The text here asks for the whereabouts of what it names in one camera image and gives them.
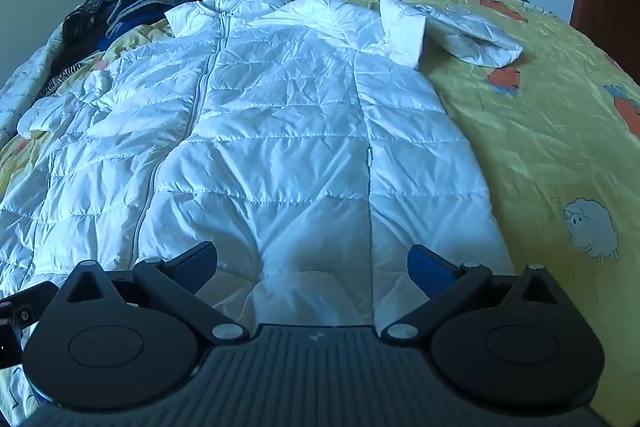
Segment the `yellow cartoon bed quilt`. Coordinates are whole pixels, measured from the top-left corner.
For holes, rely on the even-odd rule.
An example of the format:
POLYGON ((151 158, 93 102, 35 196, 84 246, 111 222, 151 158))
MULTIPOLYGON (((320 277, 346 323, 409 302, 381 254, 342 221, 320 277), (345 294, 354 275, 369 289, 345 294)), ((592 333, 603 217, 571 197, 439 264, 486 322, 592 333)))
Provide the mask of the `yellow cartoon bed quilt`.
MULTIPOLYGON (((345 1, 371 10, 380 5, 380 0, 345 1)), ((634 424, 639 418, 638 86, 583 34, 514 1, 404 1, 467 9, 506 35, 511 61, 494 58, 475 65, 433 42, 424 48, 420 73, 472 146, 511 273, 527 265, 549 269, 604 347, 594 407, 613 425, 634 424)), ((122 54, 170 37, 167 15, 98 55, 54 95, 122 54)), ((43 139, 22 138, 17 126, 1 147, 1 199, 17 171, 34 165, 43 148, 43 139)))

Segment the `white patterned blanket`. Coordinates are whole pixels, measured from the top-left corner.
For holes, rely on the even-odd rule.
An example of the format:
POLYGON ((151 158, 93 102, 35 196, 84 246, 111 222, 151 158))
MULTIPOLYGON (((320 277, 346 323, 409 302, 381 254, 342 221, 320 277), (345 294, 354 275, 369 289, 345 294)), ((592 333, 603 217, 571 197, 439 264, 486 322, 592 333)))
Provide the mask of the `white patterned blanket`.
POLYGON ((63 24, 59 24, 46 44, 35 50, 25 63, 17 67, 1 88, 1 146, 5 146, 16 135, 18 121, 34 104, 36 95, 49 78, 51 65, 62 51, 62 28, 63 24))

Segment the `dark clothes pile on bed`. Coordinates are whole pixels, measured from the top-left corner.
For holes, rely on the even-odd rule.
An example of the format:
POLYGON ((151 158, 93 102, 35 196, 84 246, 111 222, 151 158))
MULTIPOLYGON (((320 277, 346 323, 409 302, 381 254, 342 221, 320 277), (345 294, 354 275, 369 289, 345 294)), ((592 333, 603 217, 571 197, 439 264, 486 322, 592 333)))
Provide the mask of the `dark clothes pile on bed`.
POLYGON ((65 17, 62 50, 89 54, 102 39, 114 37, 133 18, 164 13, 179 4, 196 0, 86 0, 65 17))

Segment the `white puffer jacket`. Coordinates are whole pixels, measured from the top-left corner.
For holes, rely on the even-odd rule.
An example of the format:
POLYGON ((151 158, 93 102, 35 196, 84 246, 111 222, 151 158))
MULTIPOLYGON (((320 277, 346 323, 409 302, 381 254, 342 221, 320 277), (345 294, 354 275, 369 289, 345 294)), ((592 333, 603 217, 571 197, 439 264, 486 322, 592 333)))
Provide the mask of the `white puffer jacket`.
POLYGON ((1 292, 217 249, 202 298, 262 323, 385 327, 422 295, 421 244, 500 274, 513 265, 484 174, 419 63, 511 61, 467 9, 380 0, 206 0, 171 36, 36 102, 43 139, 1 199, 1 292))

